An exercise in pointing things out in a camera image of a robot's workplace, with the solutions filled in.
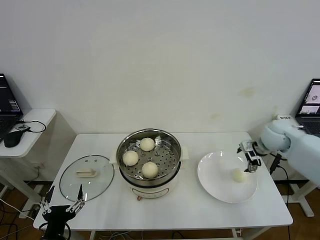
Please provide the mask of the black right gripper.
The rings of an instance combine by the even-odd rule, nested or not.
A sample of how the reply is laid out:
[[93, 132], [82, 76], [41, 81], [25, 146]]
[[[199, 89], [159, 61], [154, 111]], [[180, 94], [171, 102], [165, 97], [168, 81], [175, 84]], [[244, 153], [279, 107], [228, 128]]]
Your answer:
[[[260, 157], [262, 157], [263, 154], [258, 149], [258, 143], [256, 141], [252, 141], [251, 146], [256, 156], [251, 156], [249, 153], [245, 154], [247, 160], [247, 168], [244, 170], [244, 172], [246, 173], [255, 173], [258, 167], [262, 165]], [[242, 151], [243, 149], [240, 147], [237, 149], [237, 153], [240, 153]]]

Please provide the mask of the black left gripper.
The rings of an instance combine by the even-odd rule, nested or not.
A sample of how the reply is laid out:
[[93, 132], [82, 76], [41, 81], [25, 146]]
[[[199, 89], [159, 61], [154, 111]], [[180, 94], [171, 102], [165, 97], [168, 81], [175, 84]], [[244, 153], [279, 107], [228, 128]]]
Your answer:
[[52, 185], [44, 198], [39, 202], [43, 213], [42, 216], [48, 223], [66, 224], [69, 220], [75, 218], [76, 213], [85, 205], [83, 185], [80, 185], [76, 201], [72, 205], [50, 206], [54, 190], [55, 186]]

